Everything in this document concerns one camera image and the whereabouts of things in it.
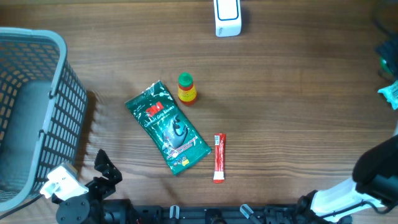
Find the teal wet wipes packet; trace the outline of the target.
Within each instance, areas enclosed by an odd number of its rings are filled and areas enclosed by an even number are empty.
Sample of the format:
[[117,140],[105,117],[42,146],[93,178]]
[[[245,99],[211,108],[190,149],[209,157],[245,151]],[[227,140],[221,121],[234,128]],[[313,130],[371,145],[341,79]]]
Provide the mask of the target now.
[[386,98],[387,102],[391,104],[392,109],[394,109],[394,110],[396,110],[398,108],[397,84],[398,84],[398,81],[395,81],[390,86],[381,88],[377,91],[378,93],[381,93]]

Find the green 3M wipes pouch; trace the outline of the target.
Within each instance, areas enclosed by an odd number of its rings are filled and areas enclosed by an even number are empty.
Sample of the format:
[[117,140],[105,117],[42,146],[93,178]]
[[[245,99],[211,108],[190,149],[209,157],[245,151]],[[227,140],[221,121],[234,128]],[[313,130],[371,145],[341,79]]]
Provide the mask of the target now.
[[153,140],[173,175],[194,166],[211,153],[211,147],[162,82],[153,83],[125,105]]

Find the sriracha bottle with green cap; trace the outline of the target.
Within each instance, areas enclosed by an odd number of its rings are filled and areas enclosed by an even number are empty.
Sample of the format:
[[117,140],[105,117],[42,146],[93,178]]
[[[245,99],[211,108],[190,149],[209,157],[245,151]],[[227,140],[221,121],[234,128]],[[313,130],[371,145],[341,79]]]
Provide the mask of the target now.
[[177,95],[179,100],[185,105],[192,105],[197,99],[193,77],[187,72],[181,73],[178,77]]

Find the red stick sachet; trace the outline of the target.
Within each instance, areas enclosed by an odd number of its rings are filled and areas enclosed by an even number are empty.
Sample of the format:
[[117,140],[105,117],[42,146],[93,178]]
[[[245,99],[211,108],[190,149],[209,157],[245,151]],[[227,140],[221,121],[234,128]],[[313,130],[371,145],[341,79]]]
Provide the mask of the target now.
[[226,135],[224,133],[215,134],[215,172],[213,182],[220,184],[224,182],[224,151]]

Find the green-lidded white spice jar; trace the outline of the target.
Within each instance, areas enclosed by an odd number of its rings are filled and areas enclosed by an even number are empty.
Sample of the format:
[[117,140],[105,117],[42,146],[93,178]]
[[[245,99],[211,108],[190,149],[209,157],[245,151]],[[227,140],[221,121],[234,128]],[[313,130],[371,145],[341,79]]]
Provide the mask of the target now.
[[386,59],[384,59],[383,57],[380,57],[380,65],[382,70],[384,70],[386,73],[392,75],[393,72],[391,71],[388,62],[386,61]]

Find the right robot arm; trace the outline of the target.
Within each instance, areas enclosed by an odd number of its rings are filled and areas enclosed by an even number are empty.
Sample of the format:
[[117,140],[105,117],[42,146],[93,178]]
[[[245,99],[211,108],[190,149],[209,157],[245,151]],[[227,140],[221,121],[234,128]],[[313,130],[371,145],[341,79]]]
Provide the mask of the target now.
[[352,177],[327,190],[301,197],[292,219],[296,223],[350,223],[351,214],[373,209],[383,215],[397,206],[397,132],[366,151]]

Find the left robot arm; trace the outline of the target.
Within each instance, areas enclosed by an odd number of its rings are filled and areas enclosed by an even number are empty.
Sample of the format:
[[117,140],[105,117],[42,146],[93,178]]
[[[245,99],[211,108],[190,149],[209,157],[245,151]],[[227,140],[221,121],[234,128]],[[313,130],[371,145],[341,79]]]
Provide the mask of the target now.
[[85,186],[87,193],[68,199],[52,197],[58,205],[56,220],[59,224],[82,223],[138,223],[129,199],[108,200],[115,193],[116,185],[123,180],[121,172],[110,161],[104,150],[100,149],[95,159],[95,170],[102,174],[94,177]]

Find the white barcode scanner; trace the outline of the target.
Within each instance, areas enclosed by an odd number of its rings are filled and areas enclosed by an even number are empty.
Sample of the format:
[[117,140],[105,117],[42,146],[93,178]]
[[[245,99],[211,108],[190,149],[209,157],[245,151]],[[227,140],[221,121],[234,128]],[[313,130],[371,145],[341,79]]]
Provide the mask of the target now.
[[214,0],[215,34],[217,37],[232,37],[241,33],[240,0]]

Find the grey plastic shopping basket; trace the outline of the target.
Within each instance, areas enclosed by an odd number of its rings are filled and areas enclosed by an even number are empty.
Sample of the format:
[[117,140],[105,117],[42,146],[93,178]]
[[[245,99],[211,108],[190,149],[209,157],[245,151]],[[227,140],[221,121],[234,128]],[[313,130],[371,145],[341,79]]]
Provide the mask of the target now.
[[38,196],[75,161],[88,97],[50,30],[1,29],[1,210]]

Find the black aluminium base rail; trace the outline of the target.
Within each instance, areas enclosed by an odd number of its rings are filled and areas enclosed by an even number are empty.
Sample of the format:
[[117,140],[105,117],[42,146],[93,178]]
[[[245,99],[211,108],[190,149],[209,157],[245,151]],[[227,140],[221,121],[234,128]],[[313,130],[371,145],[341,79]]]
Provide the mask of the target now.
[[326,223],[325,220],[299,214],[294,204],[265,207],[250,207],[247,204],[238,207],[161,207],[133,206],[130,200],[124,199],[106,200],[103,206],[106,223]]

